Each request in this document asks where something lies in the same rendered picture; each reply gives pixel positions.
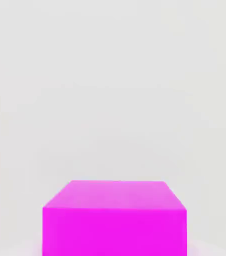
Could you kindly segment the small magenta cube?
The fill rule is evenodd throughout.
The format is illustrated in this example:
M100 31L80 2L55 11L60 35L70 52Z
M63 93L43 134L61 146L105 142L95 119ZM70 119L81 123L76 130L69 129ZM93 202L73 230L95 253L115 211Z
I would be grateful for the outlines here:
M187 210L163 181L73 180L42 209L42 256L187 256Z

